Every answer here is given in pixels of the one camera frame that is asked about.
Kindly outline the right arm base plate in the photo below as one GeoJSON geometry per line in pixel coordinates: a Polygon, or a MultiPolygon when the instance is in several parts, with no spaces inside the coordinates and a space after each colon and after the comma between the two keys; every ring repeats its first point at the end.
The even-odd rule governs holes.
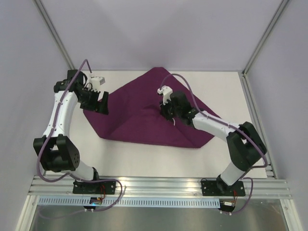
{"type": "Polygon", "coordinates": [[[216,180],[206,180],[201,179],[201,190],[202,196],[224,196],[224,197],[233,197],[246,196],[244,184],[242,181],[235,182],[232,186],[218,186],[216,180]]]}

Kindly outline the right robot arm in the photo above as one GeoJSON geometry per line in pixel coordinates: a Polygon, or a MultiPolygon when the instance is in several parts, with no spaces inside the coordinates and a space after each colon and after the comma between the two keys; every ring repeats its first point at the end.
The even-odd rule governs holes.
{"type": "Polygon", "coordinates": [[[182,91],[173,91],[168,86],[159,88],[157,93],[162,96],[160,108],[166,120],[178,118],[187,126],[207,132],[226,142],[231,162],[216,179],[219,193],[227,195],[232,192],[235,183],[255,168],[256,162],[260,159],[263,159],[264,166],[268,164],[265,157],[267,148],[250,122],[226,122],[198,106],[191,106],[182,91]]]}

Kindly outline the purple cloth mat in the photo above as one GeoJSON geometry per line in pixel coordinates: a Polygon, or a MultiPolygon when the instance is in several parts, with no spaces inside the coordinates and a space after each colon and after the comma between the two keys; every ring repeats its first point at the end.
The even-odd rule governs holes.
{"type": "Polygon", "coordinates": [[[190,103],[189,90],[163,67],[154,67],[109,94],[108,115],[84,110],[83,113],[100,138],[132,143],[181,148],[201,148],[213,135],[196,130],[178,118],[167,121],[160,114],[157,94],[163,79],[174,91],[182,91],[190,103]]]}

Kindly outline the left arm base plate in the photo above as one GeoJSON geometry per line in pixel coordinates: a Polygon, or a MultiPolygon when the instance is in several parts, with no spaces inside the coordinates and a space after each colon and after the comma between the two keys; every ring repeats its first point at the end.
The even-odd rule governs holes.
{"type": "Polygon", "coordinates": [[[73,185],[73,194],[114,195],[116,189],[116,181],[114,180],[107,180],[97,183],[87,183],[76,180],[73,185]]]}

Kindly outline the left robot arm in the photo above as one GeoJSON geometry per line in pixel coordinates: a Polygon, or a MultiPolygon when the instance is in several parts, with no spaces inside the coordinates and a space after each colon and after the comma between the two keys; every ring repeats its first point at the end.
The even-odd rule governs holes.
{"type": "Polygon", "coordinates": [[[54,106],[47,128],[42,137],[33,141],[38,156],[38,169],[72,175],[84,180],[84,187],[90,193],[101,187],[98,172],[80,159],[80,152],[69,138],[74,109],[77,104],[86,111],[107,115],[108,92],[100,92],[104,77],[82,71],[68,70],[66,79],[53,87],[54,106]]]}

